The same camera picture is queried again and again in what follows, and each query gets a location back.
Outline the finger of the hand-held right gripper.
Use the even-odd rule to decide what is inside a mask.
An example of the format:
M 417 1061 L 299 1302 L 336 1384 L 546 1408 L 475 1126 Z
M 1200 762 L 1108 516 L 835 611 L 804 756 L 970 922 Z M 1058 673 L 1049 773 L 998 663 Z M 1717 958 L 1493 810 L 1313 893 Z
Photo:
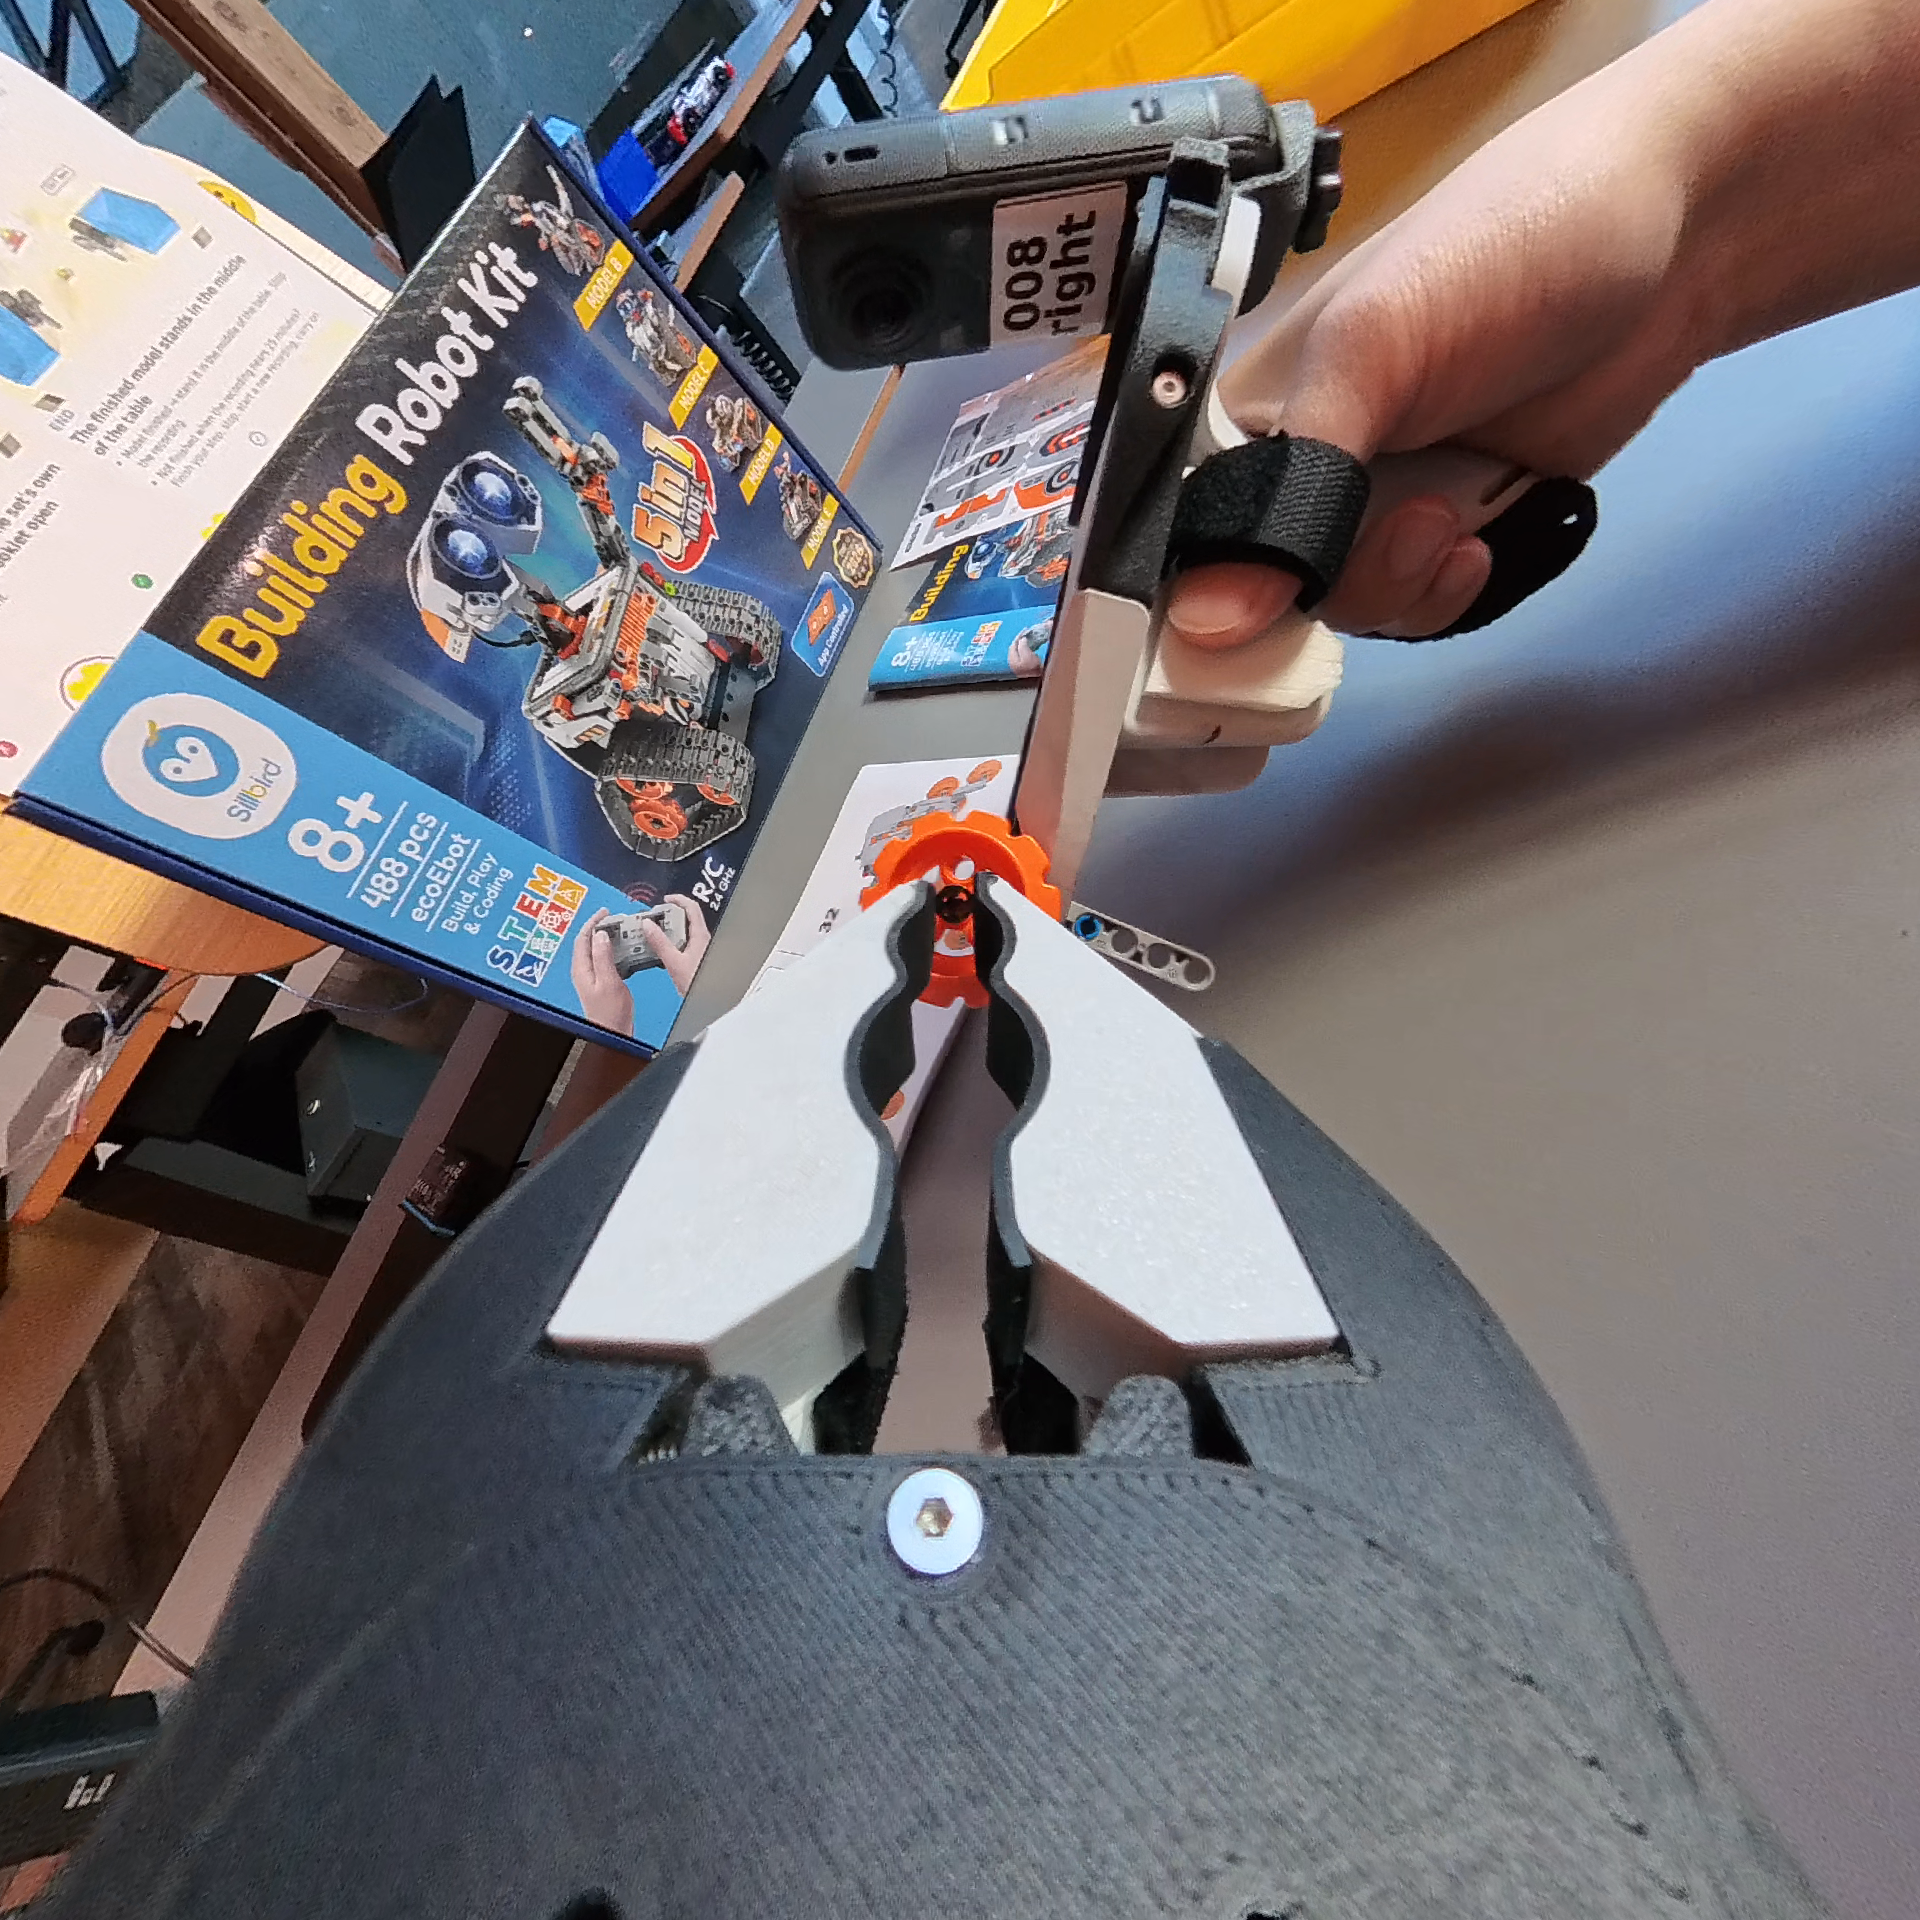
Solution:
M 1057 890 L 1076 885 L 1091 847 L 1147 631 L 1145 607 L 1092 590 L 1070 590 L 1055 623 L 1011 823 L 1046 852 Z

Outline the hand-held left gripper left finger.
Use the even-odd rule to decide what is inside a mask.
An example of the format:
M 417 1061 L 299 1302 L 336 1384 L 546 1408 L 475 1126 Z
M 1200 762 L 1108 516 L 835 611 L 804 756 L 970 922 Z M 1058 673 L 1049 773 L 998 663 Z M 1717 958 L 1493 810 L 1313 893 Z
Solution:
M 821 1453 L 870 1453 L 906 1319 L 896 1153 L 920 886 L 713 1020 L 549 1319 L 565 1350 L 761 1381 Z

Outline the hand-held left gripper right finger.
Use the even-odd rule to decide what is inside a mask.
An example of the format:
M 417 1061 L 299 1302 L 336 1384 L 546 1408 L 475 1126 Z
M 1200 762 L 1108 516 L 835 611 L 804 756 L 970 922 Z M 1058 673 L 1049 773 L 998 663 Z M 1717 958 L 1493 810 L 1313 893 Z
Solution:
M 1319 1355 L 1331 1310 L 1197 1031 L 1007 881 L 975 886 L 995 1142 L 988 1307 L 1009 1453 L 1072 1453 L 1134 1375 Z

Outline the orange gear wheel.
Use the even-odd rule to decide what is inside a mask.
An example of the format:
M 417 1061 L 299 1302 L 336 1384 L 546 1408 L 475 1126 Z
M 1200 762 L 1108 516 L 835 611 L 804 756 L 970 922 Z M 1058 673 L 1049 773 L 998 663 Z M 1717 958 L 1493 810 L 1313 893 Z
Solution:
M 861 907 L 871 907 L 895 886 L 918 879 L 927 879 L 936 896 L 948 883 L 970 883 L 975 896 L 977 877 L 993 874 L 1005 890 L 1060 918 L 1060 891 L 1047 881 L 1043 848 L 993 815 L 970 812 L 955 819 L 936 812 L 915 819 L 904 839 L 889 840 L 876 852 L 871 868 L 873 879 L 858 896 Z M 987 1007 L 988 996 L 975 964 L 973 918 L 960 927 L 946 927 L 938 918 L 936 924 L 930 970 L 920 999 L 930 1007 Z

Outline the grey desk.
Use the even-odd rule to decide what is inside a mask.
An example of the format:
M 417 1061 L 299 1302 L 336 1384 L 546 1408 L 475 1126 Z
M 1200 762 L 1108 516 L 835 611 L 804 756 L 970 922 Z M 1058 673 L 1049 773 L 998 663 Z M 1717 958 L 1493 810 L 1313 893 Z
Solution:
M 1344 116 L 1316 283 L 1515 128 L 1638 133 L 1700 5 L 1533 5 Z M 1596 1465 L 1737 1770 L 1846 1912 L 1915 1917 L 1915 286 L 1723 353 L 1570 570 L 1349 641 L 1260 780 L 1108 804 L 1084 897 L 1377 1176 Z

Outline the black box under desk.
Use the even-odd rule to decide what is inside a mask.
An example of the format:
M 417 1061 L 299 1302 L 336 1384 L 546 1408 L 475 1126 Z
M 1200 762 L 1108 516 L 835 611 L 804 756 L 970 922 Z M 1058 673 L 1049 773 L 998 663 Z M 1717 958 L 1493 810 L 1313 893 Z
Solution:
M 327 1205 L 363 1209 L 440 1069 L 440 1058 L 325 1013 L 238 1042 L 171 1031 L 138 1074 L 107 1141 L 214 1147 L 299 1176 Z

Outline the person's right hand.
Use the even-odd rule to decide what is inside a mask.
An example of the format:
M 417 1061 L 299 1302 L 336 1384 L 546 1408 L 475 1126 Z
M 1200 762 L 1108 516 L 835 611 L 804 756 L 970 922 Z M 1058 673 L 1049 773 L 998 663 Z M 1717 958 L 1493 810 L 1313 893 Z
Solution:
M 1331 268 L 1223 377 L 1233 421 L 1368 461 L 1466 444 L 1589 476 L 1699 367 L 1693 158 L 1652 133 L 1515 128 Z

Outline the blue booklet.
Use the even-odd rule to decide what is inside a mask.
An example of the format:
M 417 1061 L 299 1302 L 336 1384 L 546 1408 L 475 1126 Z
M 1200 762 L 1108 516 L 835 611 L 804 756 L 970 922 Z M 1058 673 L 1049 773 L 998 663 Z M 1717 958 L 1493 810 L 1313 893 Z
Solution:
M 870 670 L 876 693 L 1037 678 L 1070 570 L 1066 524 L 1007 524 L 933 566 Z

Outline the white instruction booklet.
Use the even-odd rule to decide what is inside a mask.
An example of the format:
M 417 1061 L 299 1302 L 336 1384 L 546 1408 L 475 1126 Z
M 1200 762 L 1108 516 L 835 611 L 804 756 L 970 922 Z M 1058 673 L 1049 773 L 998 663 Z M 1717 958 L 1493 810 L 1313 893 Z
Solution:
M 1017 776 L 1017 758 L 940 758 L 864 766 L 853 780 L 824 848 L 804 886 L 788 924 L 757 973 L 753 990 L 796 964 L 832 930 L 856 915 L 862 890 L 873 881 L 883 843 L 904 839 L 915 819 L 973 812 L 1007 817 Z M 896 1150 L 906 1148 L 960 1028 L 960 1003 L 912 1009 L 914 1069 L 889 1101 L 882 1124 Z

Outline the light grey holed beam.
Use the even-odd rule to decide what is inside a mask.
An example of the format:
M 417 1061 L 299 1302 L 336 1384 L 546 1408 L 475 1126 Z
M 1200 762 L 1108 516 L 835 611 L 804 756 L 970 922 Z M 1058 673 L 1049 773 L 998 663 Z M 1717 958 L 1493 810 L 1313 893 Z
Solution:
M 1084 945 L 1118 966 L 1133 968 L 1188 993 L 1200 993 L 1212 986 L 1212 960 L 1163 936 L 1105 916 L 1079 902 L 1072 907 L 1064 926 Z

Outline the yellow storage bin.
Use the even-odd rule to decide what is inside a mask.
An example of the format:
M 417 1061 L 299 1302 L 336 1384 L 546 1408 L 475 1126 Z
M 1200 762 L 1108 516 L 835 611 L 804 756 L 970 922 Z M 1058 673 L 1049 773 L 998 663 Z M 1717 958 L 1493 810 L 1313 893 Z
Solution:
M 1269 100 L 1349 109 L 1518 3 L 1000 3 L 943 110 L 1238 74 Z

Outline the sticker sheet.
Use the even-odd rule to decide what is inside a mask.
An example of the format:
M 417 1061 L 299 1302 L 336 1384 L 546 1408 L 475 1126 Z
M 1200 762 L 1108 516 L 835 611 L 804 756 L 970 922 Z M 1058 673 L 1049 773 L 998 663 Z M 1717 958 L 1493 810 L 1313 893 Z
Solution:
M 895 568 L 955 540 L 1072 504 L 1105 349 L 1104 337 L 1084 340 L 1049 367 L 975 396 L 958 410 Z

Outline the robot kit box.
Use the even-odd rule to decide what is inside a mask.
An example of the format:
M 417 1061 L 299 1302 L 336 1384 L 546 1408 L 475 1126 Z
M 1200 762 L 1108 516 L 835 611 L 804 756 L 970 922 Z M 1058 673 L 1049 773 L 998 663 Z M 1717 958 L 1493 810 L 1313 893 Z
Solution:
M 527 123 L 20 808 L 651 1053 L 880 561 Z

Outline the printed paper sheet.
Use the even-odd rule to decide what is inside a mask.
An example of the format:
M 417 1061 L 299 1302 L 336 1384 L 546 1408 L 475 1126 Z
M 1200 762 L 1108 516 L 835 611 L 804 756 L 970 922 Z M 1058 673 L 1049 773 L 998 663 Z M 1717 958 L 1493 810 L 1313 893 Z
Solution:
M 369 283 L 1 59 L 10 797 L 367 330 Z

